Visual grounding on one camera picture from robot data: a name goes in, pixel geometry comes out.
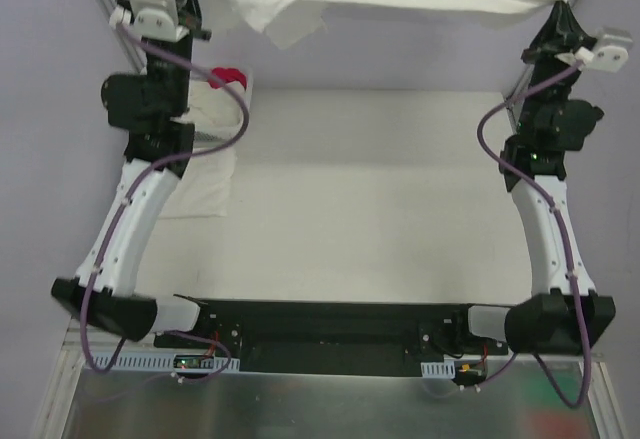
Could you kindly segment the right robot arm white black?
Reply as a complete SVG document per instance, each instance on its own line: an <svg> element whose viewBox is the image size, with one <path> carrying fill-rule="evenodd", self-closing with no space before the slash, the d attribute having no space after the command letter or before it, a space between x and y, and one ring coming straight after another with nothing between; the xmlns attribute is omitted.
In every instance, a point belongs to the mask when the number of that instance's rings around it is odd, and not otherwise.
<svg viewBox="0 0 640 439"><path fill-rule="evenodd" d="M480 147L497 162L524 228L531 296L510 307L470 307L467 319L450 328L461 353L491 338L514 353L588 356L615 317L613 298L597 293L580 257L564 164L604 116L570 96L597 44L571 6L556 2L521 56L533 67L528 89L494 106L477 126Z"/></svg>

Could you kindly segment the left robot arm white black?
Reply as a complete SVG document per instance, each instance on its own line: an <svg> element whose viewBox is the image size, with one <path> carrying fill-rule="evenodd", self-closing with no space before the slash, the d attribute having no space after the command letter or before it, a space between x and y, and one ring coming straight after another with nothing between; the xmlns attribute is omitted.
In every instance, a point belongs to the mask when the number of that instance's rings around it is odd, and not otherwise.
<svg viewBox="0 0 640 439"><path fill-rule="evenodd" d="M146 69L114 73L101 86L111 127L127 132L121 178L98 238L71 278L58 277L52 298L73 318L120 338L139 341L176 329L188 347L204 346L210 322L196 306L162 302L135 291L139 265L165 202L176 189L194 149L188 110L190 73L153 53Z"/></svg>

